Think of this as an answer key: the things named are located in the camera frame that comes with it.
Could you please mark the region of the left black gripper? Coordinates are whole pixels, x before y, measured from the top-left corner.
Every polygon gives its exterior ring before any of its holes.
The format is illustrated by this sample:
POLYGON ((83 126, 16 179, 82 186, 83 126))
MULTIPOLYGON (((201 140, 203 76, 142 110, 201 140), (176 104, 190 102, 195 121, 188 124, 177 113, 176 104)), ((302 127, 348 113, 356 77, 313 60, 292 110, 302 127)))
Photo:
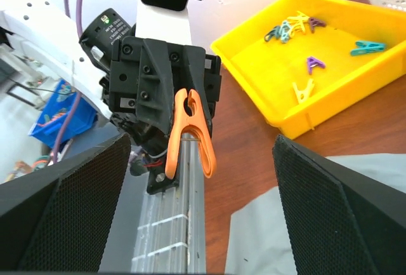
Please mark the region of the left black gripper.
POLYGON ((128 36, 113 45, 109 109, 132 113, 167 135, 173 125, 174 96, 180 89, 199 94, 210 137, 219 100, 221 60, 198 46, 128 36))

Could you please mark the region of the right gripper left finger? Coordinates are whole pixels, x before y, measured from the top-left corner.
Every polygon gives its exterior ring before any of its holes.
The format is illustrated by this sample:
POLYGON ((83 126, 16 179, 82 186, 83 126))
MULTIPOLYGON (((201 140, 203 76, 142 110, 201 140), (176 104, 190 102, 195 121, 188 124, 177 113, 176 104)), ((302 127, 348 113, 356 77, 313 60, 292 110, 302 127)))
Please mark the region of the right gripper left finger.
POLYGON ((97 271, 131 142, 115 136, 1 185, 2 271, 97 271))

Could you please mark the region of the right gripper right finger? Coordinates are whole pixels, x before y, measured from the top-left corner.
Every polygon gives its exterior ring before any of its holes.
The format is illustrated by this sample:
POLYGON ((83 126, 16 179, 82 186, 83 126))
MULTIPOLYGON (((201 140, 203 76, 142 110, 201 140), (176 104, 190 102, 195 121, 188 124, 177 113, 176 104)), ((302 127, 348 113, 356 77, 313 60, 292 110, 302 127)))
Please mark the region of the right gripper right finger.
POLYGON ((277 136, 280 200, 300 274, 403 274, 405 194, 277 136))

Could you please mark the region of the orange clothespin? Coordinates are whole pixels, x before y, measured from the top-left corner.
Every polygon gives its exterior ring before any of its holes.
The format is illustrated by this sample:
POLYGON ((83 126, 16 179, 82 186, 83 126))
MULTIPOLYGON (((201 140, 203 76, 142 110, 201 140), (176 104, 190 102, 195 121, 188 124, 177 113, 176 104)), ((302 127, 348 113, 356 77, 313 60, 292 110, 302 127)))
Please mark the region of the orange clothespin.
POLYGON ((169 136, 165 174, 170 180, 176 175, 181 138, 184 133, 198 140, 200 163, 206 178, 211 178, 217 169, 213 143, 206 124, 202 102, 197 91, 185 88, 174 98, 174 123, 169 136))

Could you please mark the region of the grey underwear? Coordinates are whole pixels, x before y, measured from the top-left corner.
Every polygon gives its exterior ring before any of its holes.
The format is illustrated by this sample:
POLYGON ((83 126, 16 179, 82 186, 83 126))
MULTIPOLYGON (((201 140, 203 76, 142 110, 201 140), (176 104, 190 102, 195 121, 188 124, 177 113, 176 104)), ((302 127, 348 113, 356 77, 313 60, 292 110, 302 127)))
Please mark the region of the grey underwear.
POLYGON ((230 222, 227 274, 404 274, 371 253, 405 260, 405 155, 291 154, 280 184, 230 222))

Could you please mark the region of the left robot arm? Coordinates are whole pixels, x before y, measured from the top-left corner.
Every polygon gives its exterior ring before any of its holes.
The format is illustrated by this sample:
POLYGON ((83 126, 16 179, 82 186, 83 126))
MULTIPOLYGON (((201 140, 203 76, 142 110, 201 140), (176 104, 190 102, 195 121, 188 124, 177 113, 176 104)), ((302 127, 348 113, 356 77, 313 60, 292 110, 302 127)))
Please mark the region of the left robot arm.
POLYGON ((86 28, 49 0, 1 0, 3 46, 47 65, 174 178, 181 137, 193 135, 206 177, 216 170, 212 118, 221 60, 190 40, 189 0, 140 0, 136 27, 113 10, 86 28))

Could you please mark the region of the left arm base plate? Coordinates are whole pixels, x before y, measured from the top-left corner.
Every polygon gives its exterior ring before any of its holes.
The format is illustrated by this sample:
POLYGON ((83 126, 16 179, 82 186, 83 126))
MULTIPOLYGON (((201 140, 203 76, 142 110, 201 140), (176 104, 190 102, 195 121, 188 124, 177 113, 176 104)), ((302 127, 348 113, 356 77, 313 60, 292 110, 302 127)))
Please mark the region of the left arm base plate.
POLYGON ((163 167, 149 168, 147 193, 149 195, 164 192, 172 187, 179 185, 179 179, 175 176, 173 179, 166 177, 163 167))

